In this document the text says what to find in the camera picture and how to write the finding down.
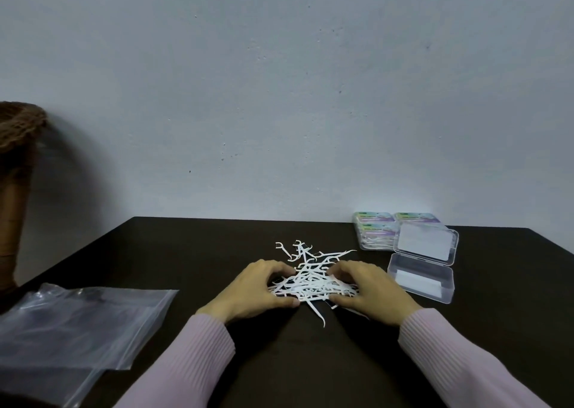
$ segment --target pink sleeve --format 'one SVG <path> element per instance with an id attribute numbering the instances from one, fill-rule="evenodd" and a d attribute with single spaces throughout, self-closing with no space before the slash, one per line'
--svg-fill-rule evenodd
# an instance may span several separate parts
<path id="1" fill-rule="evenodd" d="M 398 342 L 450 408 L 548 408 L 437 310 L 419 310 L 406 318 Z"/>
<path id="2" fill-rule="evenodd" d="M 234 354 L 224 324 L 207 314 L 192 316 L 115 408 L 204 408 Z"/>

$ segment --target woven lampshade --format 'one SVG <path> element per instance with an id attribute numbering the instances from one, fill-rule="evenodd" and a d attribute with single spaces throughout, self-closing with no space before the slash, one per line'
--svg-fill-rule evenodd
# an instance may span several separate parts
<path id="1" fill-rule="evenodd" d="M 16 286 L 14 269 L 46 112 L 33 104 L 0 102 L 0 293 Z"/>

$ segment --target table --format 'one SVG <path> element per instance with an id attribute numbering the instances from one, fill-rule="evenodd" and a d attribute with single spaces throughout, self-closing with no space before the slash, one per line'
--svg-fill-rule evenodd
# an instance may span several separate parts
<path id="1" fill-rule="evenodd" d="M 465 337 L 496 355 L 553 408 L 574 406 L 574 255 L 522 228 L 453 227 L 460 244 L 449 305 L 420 296 Z M 249 262 L 283 259 L 275 242 L 357 248 L 350 223 L 134 217 L 0 300 L 8 309 L 42 282 L 65 288 L 177 288 L 162 328 L 129 371 L 106 372 L 83 407 L 111 407 L 170 344 L 187 319 Z M 349 259 L 386 268 L 391 252 Z M 229 327 L 237 354 L 211 407 L 443 406 L 397 345 L 398 331 L 317 307 L 275 310 Z M 44 406 L 0 396 L 0 406 Z"/>

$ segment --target white paper label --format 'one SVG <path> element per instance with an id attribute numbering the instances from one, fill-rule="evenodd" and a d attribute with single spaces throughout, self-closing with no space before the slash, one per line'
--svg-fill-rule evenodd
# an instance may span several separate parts
<path id="1" fill-rule="evenodd" d="M 421 275 L 397 270 L 395 281 L 402 287 L 426 293 L 427 295 L 434 296 L 436 298 L 442 297 L 440 281 L 436 281 L 435 279 L 425 278 Z"/>
<path id="2" fill-rule="evenodd" d="M 452 233 L 435 226 L 403 223 L 398 237 L 398 249 L 437 260 L 447 261 L 451 252 Z"/>

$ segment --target forearm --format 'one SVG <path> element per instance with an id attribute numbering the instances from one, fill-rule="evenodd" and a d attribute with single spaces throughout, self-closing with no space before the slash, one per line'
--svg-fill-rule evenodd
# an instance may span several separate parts
<path id="1" fill-rule="evenodd" d="M 406 318 L 398 342 L 450 408 L 548 408 L 434 309 Z"/>
<path id="2" fill-rule="evenodd" d="M 192 316 L 115 408 L 204 408 L 234 353 L 224 324 L 206 314 Z"/>

